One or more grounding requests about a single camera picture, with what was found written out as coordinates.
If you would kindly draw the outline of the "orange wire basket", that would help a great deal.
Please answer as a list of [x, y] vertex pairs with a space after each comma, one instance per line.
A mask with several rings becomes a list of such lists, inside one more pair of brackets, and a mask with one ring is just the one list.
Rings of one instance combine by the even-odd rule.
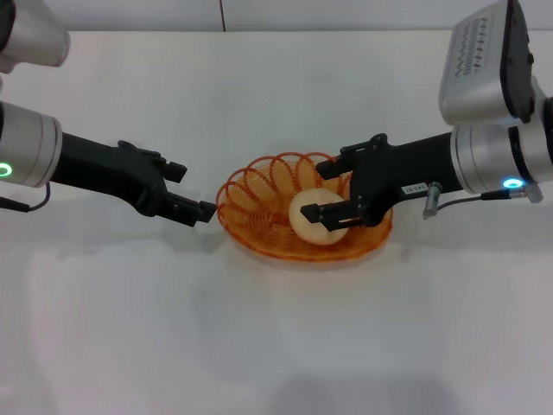
[[338, 262], [379, 249], [390, 236], [392, 210], [378, 226], [349, 228], [345, 237], [331, 246], [308, 243], [293, 231], [289, 204], [303, 190], [325, 188], [344, 199], [349, 197], [349, 173], [325, 181], [315, 170], [317, 163], [331, 159], [321, 152], [284, 152], [253, 160], [232, 173], [219, 189], [219, 223], [242, 247], [284, 261]]

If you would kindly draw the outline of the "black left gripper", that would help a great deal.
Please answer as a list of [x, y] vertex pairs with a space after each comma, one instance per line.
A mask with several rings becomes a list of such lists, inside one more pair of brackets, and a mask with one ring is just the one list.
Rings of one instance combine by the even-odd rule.
[[180, 183], [187, 171], [158, 152], [125, 141], [109, 146], [65, 133], [51, 181], [116, 197], [144, 216], [168, 211], [169, 220], [194, 227], [208, 223], [217, 207], [168, 192], [165, 180]]

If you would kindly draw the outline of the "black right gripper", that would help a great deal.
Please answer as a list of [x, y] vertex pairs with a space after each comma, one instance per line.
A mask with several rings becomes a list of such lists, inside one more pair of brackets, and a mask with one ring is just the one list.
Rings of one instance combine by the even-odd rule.
[[384, 133], [369, 141], [340, 149], [332, 160], [320, 162], [316, 171], [324, 180], [352, 172], [351, 201], [301, 207], [309, 223], [328, 231], [377, 226], [385, 214], [402, 201], [422, 198], [423, 184], [437, 182], [443, 193], [459, 189], [451, 156], [451, 134], [391, 145]]

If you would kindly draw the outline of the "round beige bread roll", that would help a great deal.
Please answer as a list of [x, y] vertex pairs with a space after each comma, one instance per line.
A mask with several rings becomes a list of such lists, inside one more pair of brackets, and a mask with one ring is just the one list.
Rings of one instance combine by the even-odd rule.
[[289, 223], [294, 233], [302, 240], [318, 246], [329, 246], [339, 242], [349, 232], [348, 229], [328, 231], [321, 223], [310, 223], [301, 213], [303, 206], [328, 204], [344, 201], [336, 193], [326, 188], [312, 188], [297, 194], [289, 204]]

